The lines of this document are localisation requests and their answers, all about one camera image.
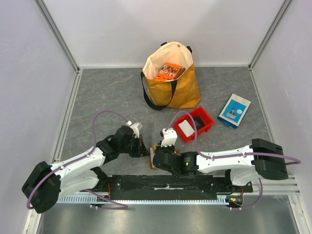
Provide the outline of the brown leather card holder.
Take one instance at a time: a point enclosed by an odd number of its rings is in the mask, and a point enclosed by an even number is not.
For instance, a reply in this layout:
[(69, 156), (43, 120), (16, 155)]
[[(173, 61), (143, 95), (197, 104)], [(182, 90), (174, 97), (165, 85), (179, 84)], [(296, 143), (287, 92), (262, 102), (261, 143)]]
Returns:
[[(149, 166), (151, 170), (157, 169), (157, 167), (153, 163), (153, 159), (154, 159), (154, 156), (156, 155), (157, 147), (158, 147), (157, 144), (153, 144), (150, 148)], [(169, 150), (178, 156), (180, 155), (180, 150), (176, 149), (174, 146), (169, 146)]]

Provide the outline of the blue white box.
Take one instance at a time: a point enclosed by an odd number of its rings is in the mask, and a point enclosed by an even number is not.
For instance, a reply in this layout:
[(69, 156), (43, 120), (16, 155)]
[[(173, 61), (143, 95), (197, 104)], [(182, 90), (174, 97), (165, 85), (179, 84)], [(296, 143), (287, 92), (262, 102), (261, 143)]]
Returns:
[(247, 112), (251, 102), (236, 94), (232, 94), (220, 114), (217, 116), (217, 120), (223, 124), (237, 129)]

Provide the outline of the red plastic bin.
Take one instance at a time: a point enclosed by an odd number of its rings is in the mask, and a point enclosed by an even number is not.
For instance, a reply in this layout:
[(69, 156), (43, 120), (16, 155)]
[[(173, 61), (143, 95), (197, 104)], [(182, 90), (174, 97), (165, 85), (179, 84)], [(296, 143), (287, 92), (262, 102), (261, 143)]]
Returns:
[[(210, 117), (210, 115), (206, 112), (206, 110), (202, 106), (199, 106), (199, 107), (191, 110), (189, 112), (189, 114), (191, 115), (191, 117), (193, 119), (194, 119), (194, 117), (199, 116), (204, 121), (204, 123), (206, 124), (206, 126), (204, 128), (199, 129), (199, 130), (196, 129), (197, 135), (200, 135), (204, 132), (209, 131), (210, 128), (212, 127), (212, 125), (215, 123), (215, 121)], [(173, 124), (173, 128), (175, 129), (177, 134), (181, 137), (182, 141), (184, 143), (187, 143), (190, 140), (195, 140), (195, 133), (190, 137), (185, 137), (185, 135), (183, 134), (183, 132), (180, 130), (180, 128), (178, 126), (178, 124), (181, 123), (183, 120), (187, 120), (190, 123), (190, 125), (193, 127), (193, 129), (196, 126), (195, 126), (195, 124), (193, 124), (190, 116), (187, 114), (184, 114), (183, 116), (179, 117), (175, 121), (175, 123)]]

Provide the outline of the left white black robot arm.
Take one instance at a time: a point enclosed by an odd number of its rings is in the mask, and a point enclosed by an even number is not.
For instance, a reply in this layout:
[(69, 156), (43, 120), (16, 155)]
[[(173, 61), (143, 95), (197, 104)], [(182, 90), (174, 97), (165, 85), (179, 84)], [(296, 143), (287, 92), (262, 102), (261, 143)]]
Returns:
[(27, 208), (41, 214), (67, 195), (85, 189), (105, 190), (108, 176), (100, 168), (102, 165), (120, 154), (149, 155), (139, 133), (141, 127), (140, 123), (123, 125), (80, 155), (51, 165), (46, 161), (38, 163), (21, 189), (28, 199)]

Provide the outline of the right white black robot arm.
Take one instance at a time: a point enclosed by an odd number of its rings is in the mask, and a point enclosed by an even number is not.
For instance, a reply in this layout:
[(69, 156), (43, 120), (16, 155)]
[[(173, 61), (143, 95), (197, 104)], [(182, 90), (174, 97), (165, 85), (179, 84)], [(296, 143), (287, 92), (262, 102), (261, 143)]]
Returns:
[(172, 147), (157, 147), (153, 165), (174, 176), (193, 177), (224, 170), (223, 186), (229, 192), (257, 179), (286, 180), (288, 172), (280, 145), (256, 138), (250, 145), (219, 152), (174, 153)]

